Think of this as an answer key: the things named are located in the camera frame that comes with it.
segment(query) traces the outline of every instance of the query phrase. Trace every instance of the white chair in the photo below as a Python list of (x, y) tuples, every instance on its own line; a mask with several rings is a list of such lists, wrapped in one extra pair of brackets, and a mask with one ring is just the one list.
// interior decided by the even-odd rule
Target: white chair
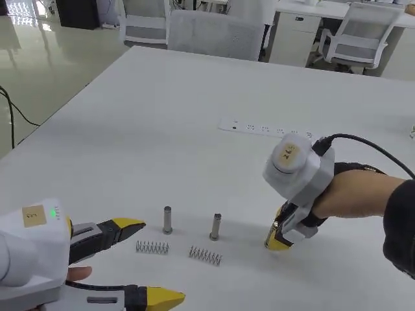
[[(375, 69), (402, 13), (401, 6), (354, 2), (335, 36), (323, 30), (318, 52), (329, 63)], [(327, 38), (329, 45), (324, 44)]]
[(170, 16), (167, 48), (256, 61), (264, 27), (223, 14), (175, 10)]
[(116, 0), (120, 23), (119, 39), (140, 43), (167, 44), (169, 0)]

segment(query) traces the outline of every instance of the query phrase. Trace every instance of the metal pin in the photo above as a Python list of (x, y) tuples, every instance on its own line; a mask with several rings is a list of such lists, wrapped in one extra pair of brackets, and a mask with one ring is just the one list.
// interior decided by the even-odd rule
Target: metal pin
[(220, 226), (221, 219), (222, 219), (221, 214), (215, 214), (215, 217), (213, 217), (212, 232), (210, 232), (210, 235), (209, 235), (212, 241), (217, 241), (219, 239), (219, 226)]
[(269, 247), (270, 240), (275, 237), (275, 231), (278, 229), (278, 222), (273, 222), (271, 225), (270, 232), (268, 232), (267, 239), (265, 240), (265, 247)]
[(173, 228), (171, 227), (171, 207), (166, 206), (164, 208), (164, 227), (163, 227), (163, 233), (165, 235), (171, 234), (173, 231)]

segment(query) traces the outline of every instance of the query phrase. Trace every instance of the black sleeve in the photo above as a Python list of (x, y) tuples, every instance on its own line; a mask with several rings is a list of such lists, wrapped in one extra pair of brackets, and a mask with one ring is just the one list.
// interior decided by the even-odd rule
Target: black sleeve
[(415, 279), (415, 180), (405, 181), (392, 193), (383, 227), (385, 257)]

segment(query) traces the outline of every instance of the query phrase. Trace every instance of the wrist strap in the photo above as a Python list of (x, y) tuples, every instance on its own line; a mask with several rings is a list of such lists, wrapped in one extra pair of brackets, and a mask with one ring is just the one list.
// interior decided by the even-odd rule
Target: wrist strap
[[(346, 162), (336, 162), (335, 163), (335, 176), (337, 174), (347, 172), (348, 170), (369, 170), (371, 172), (375, 172), (375, 173), (385, 175), (385, 173), (382, 172), (381, 170), (379, 170), (378, 168), (375, 168), (375, 167), (373, 167), (371, 165), (367, 165), (367, 164), (346, 163)], [(301, 223), (305, 227), (320, 227), (326, 220), (327, 220), (327, 218), (319, 219), (316, 215), (314, 215), (313, 211), (311, 211), (310, 214), (301, 221)]]

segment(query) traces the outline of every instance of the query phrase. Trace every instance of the black cabinet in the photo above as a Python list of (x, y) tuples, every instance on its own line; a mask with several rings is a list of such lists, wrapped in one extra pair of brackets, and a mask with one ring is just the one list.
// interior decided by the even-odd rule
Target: black cabinet
[(56, 0), (56, 5), (61, 26), (82, 29), (100, 27), (96, 0)]
[(0, 0), (0, 16), (5, 16), (7, 13), (6, 0)]

